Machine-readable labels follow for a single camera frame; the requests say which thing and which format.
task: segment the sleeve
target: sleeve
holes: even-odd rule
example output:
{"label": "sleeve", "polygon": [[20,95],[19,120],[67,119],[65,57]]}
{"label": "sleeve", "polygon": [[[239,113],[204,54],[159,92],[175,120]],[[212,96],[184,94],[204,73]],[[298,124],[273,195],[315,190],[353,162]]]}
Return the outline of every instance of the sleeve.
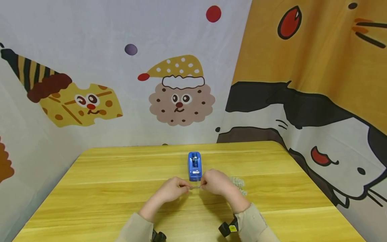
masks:
{"label": "sleeve", "polygon": [[152,232],[153,223],[134,213],[121,229],[115,242],[150,242]]}
{"label": "sleeve", "polygon": [[238,219],[239,237],[242,242],[279,242],[254,204],[235,216]]}

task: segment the white backdrop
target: white backdrop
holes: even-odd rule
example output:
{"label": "white backdrop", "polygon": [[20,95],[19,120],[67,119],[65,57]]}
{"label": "white backdrop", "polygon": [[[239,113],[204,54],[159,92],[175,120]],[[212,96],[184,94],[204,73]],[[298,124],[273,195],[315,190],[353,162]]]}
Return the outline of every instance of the white backdrop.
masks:
{"label": "white backdrop", "polygon": [[[0,42],[79,88],[112,88],[122,117],[57,127],[0,59],[0,137],[15,174],[0,183],[0,241],[11,241],[82,151],[101,146],[216,142],[251,0],[3,0]],[[206,18],[212,5],[216,22]],[[133,44],[138,52],[128,55]],[[137,78],[169,58],[193,55],[215,97],[202,122],[171,126],[149,111],[162,78]]]}

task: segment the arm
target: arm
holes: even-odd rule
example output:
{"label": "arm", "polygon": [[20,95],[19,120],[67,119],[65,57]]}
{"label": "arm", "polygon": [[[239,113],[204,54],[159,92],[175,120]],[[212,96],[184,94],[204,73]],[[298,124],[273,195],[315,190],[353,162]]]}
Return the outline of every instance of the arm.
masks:
{"label": "arm", "polygon": [[189,191],[191,185],[178,177],[167,180],[159,190],[134,213],[122,228],[116,242],[151,241],[153,221],[157,211],[164,203],[172,202]]}
{"label": "arm", "polygon": [[222,195],[238,219],[239,237],[242,242],[279,242],[267,226],[256,206],[250,203],[226,174],[209,170],[203,174],[202,188]]}

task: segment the wrist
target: wrist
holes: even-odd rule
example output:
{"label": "wrist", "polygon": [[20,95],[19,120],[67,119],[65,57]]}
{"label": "wrist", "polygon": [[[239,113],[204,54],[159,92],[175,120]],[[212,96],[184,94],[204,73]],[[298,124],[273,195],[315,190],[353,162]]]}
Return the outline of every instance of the wrist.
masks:
{"label": "wrist", "polygon": [[156,213],[159,211],[161,206],[164,204],[157,196],[153,195],[145,204],[142,206],[138,214],[148,222],[153,223]]}
{"label": "wrist", "polygon": [[224,197],[234,214],[244,212],[251,205],[251,203],[243,196],[241,191],[236,186],[230,189]]}

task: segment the wooden table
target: wooden table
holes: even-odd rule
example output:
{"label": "wooden table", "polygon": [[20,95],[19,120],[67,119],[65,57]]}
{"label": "wooden table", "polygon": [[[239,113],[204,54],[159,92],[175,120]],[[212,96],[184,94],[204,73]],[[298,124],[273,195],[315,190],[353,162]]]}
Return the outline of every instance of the wooden table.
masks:
{"label": "wooden table", "polygon": [[[215,168],[243,179],[247,198],[281,242],[364,241],[290,155],[264,141],[87,150],[14,242],[113,242],[165,180],[188,179],[190,151],[201,153],[203,170]],[[165,204],[155,229],[169,242],[220,242],[226,239],[219,225],[232,219],[223,198],[195,189]],[[239,238],[233,233],[228,240]]]}

